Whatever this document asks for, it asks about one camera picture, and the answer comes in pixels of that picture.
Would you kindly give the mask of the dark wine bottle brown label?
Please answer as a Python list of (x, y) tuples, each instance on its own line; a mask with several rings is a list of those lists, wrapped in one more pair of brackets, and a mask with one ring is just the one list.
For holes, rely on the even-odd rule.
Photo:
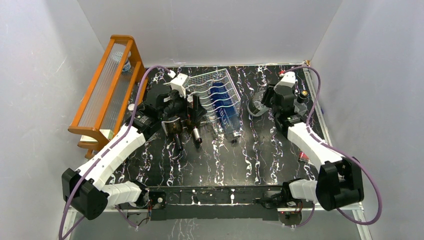
[(195, 147), (200, 148), (203, 142), (203, 139), (201, 137), (201, 133), (200, 133), (198, 125), (193, 120), (190, 120), (190, 119), (187, 119), (185, 123), (187, 126), (187, 131), (192, 135)]

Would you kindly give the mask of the square clear bottle black cap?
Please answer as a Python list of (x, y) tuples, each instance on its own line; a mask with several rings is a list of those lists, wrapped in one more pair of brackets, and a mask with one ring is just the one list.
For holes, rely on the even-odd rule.
[(305, 101), (308, 96), (309, 92), (307, 90), (302, 90), (297, 94), (296, 100), (293, 102), (295, 113), (301, 116), (304, 116), (306, 114), (307, 106), (305, 104)]

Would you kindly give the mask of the round clear bottle white cap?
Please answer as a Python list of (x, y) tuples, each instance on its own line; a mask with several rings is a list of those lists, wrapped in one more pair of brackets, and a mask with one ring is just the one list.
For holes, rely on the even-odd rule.
[(265, 113), (271, 112), (272, 108), (268, 108), (262, 104), (262, 98), (265, 90), (260, 90), (253, 95), (247, 105), (247, 111), (253, 117), (260, 117)]

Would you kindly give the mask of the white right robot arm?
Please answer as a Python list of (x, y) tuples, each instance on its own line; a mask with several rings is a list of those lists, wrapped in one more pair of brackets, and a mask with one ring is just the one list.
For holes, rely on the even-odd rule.
[(319, 203), (326, 211), (364, 199), (362, 171), (353, 160), (326, 147), (325, 141), (309, 130), (299, 114), (299, 97), (293, 87), (270, 84), (262, 104), (272, 111), (276, 129), (296, 145), (317, 168), (316, 180), (294, 179), (282, 184), (279, 200), (295, 207), (301, 200)]

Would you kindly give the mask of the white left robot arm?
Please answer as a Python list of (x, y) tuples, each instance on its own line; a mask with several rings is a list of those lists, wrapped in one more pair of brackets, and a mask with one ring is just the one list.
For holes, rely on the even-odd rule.
[(142, 102), (122, 125), (115, 137), (92, 159), (76, 170), (68, 168), (61, 176), (66, 207), (73, 207), (83, 217), (94, 220), (105, 209), (121, 204), (145, 208), (150, 203), (149, 188), (137, 180), (108, 184), (115, 170), (157, 132), (164, 130), (183, 150), (180, 133), (183, 122), (192, 127), (203, 118), (206, 109), (199, 92), (176, 89), (159, 94), (155, 104)]

